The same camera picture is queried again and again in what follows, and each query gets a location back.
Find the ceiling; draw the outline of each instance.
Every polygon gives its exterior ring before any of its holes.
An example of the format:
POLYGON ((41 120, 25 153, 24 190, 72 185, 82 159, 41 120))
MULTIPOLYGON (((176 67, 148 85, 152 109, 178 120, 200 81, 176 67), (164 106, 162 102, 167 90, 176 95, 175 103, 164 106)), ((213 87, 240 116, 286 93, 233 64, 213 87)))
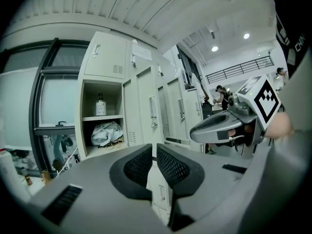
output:
POLYGON ((227 0, 239 8, 220 12, 206 25, 185 37, 179 46, 192 53, 202 66, 234 50, 275 39, 275 6, 273 0, 227 0), (245 33, 251 36, 244 39, 245 33))
POLYGON ((205 65, 246 44, 240 40, 243 32, 252 34, 249 41, 270 32, 272 4, 273 0, 26 0, 3 37, 38 25, 96 25, 126 33, 163 53, 180 42, 205 65), (219 46, 214 54, 213 45, 219 46))

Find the locker handle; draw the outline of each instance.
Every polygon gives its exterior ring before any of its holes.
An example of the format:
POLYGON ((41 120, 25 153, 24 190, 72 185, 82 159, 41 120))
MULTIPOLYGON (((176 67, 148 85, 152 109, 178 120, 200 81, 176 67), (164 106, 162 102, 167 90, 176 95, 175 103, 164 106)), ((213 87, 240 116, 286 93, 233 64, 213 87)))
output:
POLYGON ((158 124, 157 124, 157 114, 156 114, 156 105, 155 105, 155 97, 149 97, 149 101, 150 101, 150 110, 151 110, 151 119, 152 119, 152 128, 157 128, 158 124))
POLYGON ((181 120, 185 120, 183 101, 182 99, 178 99, 177 102, 179 104, 181 120))
POLYGON ((101 44, 97 44, 92 52, 92 55, 98 55, 98 49, 100 48, 101 44))
POLYGON ((161 196, 161 202, 163 202, 166 197, 165 197, 165 187, 162 185, 159 185, 159 189, 160 189, 160 196, 161 196))
POLYGON ((195 102, 195 103, 196 103, 196 110, 197 110, 197 113, 198 113, 198 115, 200 115, 200 108, 199 108, 198 102, 195 102))

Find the soap dispenser bottle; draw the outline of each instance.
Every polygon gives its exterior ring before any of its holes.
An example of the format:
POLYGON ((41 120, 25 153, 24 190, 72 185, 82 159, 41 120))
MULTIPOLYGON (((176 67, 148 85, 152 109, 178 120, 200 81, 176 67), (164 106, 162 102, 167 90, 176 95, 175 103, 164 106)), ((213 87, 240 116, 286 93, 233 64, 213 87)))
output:
POLYGON ((99 99, 96 102, 96 116, 106 115, 106 102, 103 100, 102 93, 98 94, 99 99))

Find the person's arm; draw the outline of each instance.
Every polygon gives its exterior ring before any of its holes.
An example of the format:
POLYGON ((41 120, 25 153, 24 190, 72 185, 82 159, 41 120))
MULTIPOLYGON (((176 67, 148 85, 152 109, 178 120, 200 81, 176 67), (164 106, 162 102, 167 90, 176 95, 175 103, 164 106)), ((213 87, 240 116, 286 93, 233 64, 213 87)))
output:
POLYGON ((220 99, 216 100, 216 103, 221 103, 223 101, 224 95, 220 94, 220 99))
POLYGON ((268 125, 265 137, 267 138, 280 138, 287 136, 293 131, 291 119, 285 113, 276 113, 270 124, 268 125))
POLYGON ((203 89, 204 94, 205 94, 204 100, 209 100, 209 96, 208 96, 207 92, 205 91, 204 87, 201 87, 201 88, 203 89))

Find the ceiling light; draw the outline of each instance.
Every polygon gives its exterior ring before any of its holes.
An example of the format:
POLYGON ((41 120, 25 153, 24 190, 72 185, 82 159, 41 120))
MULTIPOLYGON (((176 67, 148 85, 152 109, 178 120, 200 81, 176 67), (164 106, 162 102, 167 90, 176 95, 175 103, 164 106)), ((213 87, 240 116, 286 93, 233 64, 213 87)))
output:
POLYGON ((215 52, 215 51, 217 51, 219 48, 218 48, 218 46, 214 46, 212 49, 211 49, 211 51, 212 52, 215 52))
POLYGON ((245 35, 244 35, 244 39, 248 39, 250 37, 250 34, 249 33, 246 33, 245 35))

